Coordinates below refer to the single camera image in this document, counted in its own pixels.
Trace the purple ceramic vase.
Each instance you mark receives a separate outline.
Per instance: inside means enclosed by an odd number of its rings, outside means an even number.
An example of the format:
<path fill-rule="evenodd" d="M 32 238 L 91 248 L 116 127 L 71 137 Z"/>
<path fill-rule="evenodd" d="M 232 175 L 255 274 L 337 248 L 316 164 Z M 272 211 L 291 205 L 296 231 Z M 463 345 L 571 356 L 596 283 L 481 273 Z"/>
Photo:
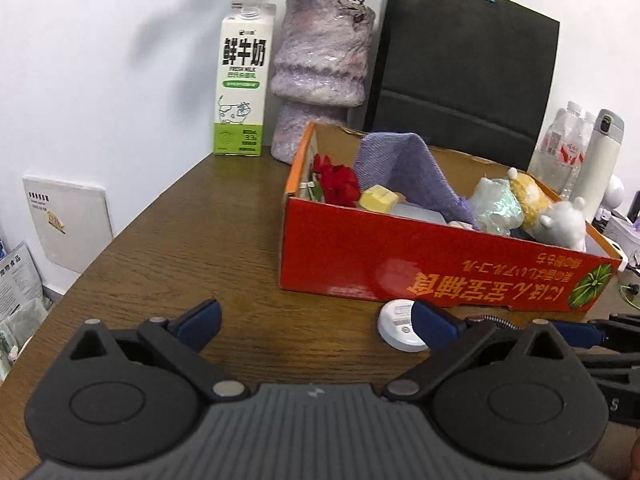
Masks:
<path fill-rule="evenodd" d="M 366 99 L 374 11 L 354 0 L 286 0 L 271 92 L 281 100 L 270 153 L 290 164 L 311 122 L 344 126 Z"/>

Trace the white and yellow plush sheep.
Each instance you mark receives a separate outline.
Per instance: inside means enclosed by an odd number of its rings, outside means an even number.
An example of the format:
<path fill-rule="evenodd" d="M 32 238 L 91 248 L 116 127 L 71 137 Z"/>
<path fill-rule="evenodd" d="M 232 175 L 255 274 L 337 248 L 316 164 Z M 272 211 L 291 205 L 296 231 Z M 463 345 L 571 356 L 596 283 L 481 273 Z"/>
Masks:
<path fill-rule="evenodd" d="M 536 242 L 586 251 L 586 201 L 582 197 L 554 202 L 529 174 L 512 167 L 506 177 L 524 214 L 522 227 Z"/>

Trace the green black neckband earphones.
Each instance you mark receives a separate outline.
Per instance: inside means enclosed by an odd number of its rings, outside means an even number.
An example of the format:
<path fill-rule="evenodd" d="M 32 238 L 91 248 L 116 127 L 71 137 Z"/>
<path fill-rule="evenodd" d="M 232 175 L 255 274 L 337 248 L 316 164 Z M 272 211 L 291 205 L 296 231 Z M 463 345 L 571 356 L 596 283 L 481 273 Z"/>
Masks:
<path fill-rule="evenodd" d="M 639 301 L 637 299 L 639 295 L 638 284 L 620 284 L 620 286 L 618 286 L 618 292 L 620 293 L 620 298 L 622 298 L 629 307 L 632 307 L 637 311 L 640 310 Z"/>

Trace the white round lid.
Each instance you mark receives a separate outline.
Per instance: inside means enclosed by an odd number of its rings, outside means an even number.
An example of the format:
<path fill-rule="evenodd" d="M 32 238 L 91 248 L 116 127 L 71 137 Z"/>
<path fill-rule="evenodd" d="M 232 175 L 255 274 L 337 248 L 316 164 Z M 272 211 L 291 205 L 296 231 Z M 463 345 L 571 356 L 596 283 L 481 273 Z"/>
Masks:
<path fill-rule="evenodd" d="M 395 350 L 418 353 L 428 349 L 427 344 L 413 330 L 411 310 L 413 300 L 395 299 L 382 305 L 378 312 L 378 333 Z"/>

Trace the cream yellow plug adapter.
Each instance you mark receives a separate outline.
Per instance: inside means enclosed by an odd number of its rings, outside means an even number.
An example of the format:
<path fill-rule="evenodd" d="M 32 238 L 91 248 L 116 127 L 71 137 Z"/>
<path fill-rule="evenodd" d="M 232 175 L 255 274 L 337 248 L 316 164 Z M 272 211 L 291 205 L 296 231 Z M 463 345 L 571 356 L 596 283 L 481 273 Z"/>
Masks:
<path fill-rule="evenodd" d="M 375 184 L 361 193 L 358 206 L 367 211 L 389 214 L 398 204 L 405 203 L 405 201 L 406 198 L 401 193 Z"/>

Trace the plastic water bottle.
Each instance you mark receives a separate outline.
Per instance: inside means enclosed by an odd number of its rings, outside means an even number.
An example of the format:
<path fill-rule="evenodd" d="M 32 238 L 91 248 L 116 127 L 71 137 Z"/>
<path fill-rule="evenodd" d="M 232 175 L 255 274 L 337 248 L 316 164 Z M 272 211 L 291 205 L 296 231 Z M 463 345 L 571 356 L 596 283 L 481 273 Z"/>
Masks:
<path fill-rule="evenodd" d="M 570 175 L 570 164 L 564 160 L 561 148 L 581 114 L 582 108 L 573 101 L 561 107 L 541 136 L 528 166 L 528 173 L 551 188 L 556 195 L 562 194 Z"/>
<path fill-rule="evenodd" d="M 567 133 L 561 148 L 562 161 L 570 167 L 570 173 L 564 183 L 561 197 L 563 200 L 570 198 L 580 168 L 584 162 L 590 136 L 596 121 L 596 116 L 587 112 L 584 117 L 578 118 L 570 132 Z"/>

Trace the left plastic water bottle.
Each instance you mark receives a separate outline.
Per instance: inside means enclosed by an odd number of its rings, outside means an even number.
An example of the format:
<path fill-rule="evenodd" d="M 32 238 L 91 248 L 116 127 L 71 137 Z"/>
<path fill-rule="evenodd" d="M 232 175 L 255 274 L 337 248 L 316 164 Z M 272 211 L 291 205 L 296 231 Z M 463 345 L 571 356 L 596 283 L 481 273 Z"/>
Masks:
<path fill-rule="evenodd" d="M 561 148 L 581 114 L 582 108 L 573 101 L 561 107 L 541 136 L 528 166 L 528 173 L 551 188 L 556 195 L 562 194 L 570 175 L 570 164 L 564 160 Z"/>

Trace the black paper shopping bag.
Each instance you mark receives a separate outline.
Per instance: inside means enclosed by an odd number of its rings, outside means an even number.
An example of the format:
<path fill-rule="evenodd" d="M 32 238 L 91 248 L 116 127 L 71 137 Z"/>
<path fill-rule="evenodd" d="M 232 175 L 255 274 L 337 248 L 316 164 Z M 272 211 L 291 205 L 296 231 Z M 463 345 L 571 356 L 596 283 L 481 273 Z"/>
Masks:
<path fill-rule="evenodd" d="M 559 33 L 511 0 L 387 0 L 363 127 L 526 169 Z"/>

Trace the red artificial rose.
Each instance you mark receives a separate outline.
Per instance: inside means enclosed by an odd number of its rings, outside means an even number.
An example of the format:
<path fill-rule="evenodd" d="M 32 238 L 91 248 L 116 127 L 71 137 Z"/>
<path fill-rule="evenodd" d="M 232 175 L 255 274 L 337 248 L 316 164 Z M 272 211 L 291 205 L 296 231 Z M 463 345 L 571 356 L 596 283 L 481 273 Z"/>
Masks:
<path fill-rule="evenodd" d="M 314 180 L 323 200 L 330 205 L 355 207 L 361 191 L 355 171 L 349 166 L 334 165 L 328 155 L 314 155 Z"/>

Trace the white wall panel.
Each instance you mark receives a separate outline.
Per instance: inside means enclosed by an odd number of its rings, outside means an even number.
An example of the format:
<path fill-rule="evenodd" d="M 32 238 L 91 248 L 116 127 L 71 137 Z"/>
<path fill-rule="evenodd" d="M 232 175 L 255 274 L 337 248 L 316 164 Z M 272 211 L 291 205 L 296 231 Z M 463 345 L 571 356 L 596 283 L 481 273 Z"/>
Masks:
<path fill-rule="evenodd" d="M 23 185 L 48 260 L 84 272 L 114 238 L 104 189 L 36 177 Z"/>

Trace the iridescent plastic bag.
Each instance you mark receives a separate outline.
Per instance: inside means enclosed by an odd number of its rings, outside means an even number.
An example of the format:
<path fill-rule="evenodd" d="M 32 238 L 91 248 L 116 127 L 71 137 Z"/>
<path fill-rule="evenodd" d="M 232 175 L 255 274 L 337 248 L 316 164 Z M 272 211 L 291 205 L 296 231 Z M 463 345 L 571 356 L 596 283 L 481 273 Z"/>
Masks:
<path fill-rule="evenodd" d="M 506 179 L 482 177 L 468 203 L 475 222 L 485 233 L 510 236 L 523 224 L 523 209 Z"/>

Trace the right plastic water bottle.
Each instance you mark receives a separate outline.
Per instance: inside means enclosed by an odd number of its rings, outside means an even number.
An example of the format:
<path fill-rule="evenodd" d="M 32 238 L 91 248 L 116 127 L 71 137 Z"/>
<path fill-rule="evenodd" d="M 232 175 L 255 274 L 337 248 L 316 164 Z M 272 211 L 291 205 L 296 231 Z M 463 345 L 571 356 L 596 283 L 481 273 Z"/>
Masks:
<path fill-rule="evenodd" d="M 563 200 L 570 198 L 580 168 L 584 162 L 590 136 L 596 121 L 596 116 L 587 112 L 584 117 L 578 118 L 570 132 L 567 133 L 561 148 L 562 161 L 570 167 L 570 173 L 564 183 L 561 197 Z"/>

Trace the white thermos bottle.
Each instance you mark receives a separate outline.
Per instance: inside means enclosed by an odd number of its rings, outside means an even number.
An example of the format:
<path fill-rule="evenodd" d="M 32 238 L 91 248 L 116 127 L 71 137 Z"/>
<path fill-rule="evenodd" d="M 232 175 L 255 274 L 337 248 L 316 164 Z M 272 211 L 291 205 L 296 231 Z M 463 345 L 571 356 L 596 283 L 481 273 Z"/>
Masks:
<path fill-rule="evenodd" d="M 594 122 L 580 171 L 570 193 L 570 201 L 584 201 L 582 214 L 590 223 L 596 214 L 613 175 L 622 147 L 625 123 L 620 116 L 602 108 Z"/>

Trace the red pumpkin cardboard box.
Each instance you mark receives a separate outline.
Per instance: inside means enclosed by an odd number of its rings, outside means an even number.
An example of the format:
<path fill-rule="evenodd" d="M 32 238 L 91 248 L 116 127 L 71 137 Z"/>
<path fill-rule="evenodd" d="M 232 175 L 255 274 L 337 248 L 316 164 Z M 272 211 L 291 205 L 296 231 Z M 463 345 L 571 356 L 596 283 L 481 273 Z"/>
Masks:
<path fill-rule="evenodd" d="M 439 307 L 582 312 L 620 267 L 595 229 L 585 252 L 312 200 L 316 156 L 354 163 L 361 132 L 309 124 L 285 185 L 279 282 L 296 292 Z"/>

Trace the white green milk carton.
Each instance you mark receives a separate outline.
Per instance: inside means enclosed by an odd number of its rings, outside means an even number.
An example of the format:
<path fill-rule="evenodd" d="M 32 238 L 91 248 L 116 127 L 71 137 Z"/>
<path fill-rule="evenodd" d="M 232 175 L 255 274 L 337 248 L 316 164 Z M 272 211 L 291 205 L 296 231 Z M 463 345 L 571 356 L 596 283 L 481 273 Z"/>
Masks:
<path fill-rule="evenodd" d="M 216 155 L 262 154 L 276 11 L 272 3 L 234 2 L 222 20 L 213 120 Z"/>

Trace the purple knitted pouch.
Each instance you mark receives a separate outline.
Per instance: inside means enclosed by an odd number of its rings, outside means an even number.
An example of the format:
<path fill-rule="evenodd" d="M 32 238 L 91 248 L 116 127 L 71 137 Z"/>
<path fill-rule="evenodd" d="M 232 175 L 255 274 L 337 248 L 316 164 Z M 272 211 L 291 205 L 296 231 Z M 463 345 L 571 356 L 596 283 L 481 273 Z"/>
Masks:
<path fill-rule="evenodd" d="M 449 184 L 424 140 L 416 133 L 372 132 L 361 139 L 354 162 L 360 191 L 382 185 L 409 203 L 439 212 L 447 222 L 478 229 L 465 198 Z"/>

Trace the white round speaker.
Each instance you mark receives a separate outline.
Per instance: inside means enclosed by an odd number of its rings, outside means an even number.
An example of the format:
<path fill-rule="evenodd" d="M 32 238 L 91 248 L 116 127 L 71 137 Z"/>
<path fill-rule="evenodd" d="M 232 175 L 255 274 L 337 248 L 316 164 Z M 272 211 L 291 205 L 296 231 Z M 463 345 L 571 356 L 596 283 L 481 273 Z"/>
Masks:
<path fill-rule="evenodd" d="M 620 206 L 625 197 L 625 187 L 623 181 L 615 174 L 612 175 L 608 186 L 605 189 L 601 200 L 601 220 L 608 220 L 612 216 L 612 212 Z"/>

